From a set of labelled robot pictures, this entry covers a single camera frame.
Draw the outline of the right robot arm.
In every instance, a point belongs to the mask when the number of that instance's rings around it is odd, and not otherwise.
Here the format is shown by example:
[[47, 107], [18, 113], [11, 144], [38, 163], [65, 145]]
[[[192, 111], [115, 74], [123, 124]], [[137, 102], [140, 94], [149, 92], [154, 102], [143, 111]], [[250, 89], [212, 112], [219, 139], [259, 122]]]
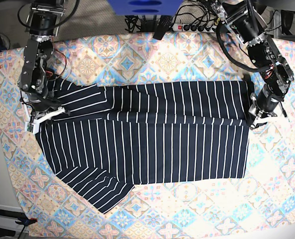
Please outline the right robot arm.
[[63, 0], [36, 0], [27, 17], [25, 31], [30, 38], [24, 49], [24, 63], [17, 86], [21, 90], [20, 101], [32, 108], [31, 117], [34, 119], [57, 110], [61, 105], [50, 89], [61, 74], [48, 68], [47, 61], [55, 52], [52, 38], [58, 33], [64, 3]]

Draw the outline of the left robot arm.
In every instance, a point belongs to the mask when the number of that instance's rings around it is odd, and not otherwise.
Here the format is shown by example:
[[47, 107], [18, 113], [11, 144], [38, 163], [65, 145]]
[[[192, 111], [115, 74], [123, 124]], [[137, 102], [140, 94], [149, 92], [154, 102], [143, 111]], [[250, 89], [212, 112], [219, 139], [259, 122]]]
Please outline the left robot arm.
[[[225, 56], [239, 68], [259, 73], [265, 82], [258, 95], [252, 93], [250, 96], [252, 105], [249, 108], [247, 124], [251, 129], [255, 129], [279, 120], [281, 117], [274, 110], [282, 105], [294, 80], [294, 74], [271, 36], [267, 34], [265, 21], [256, 12], [250, 0], [244, 0], [236, 5], [212, 0], [209, 5], [219, 19], [215, 33]], [[254, 67], [238, 62], [228, 53], [221, 39], [223, 27], [246, 45]]]

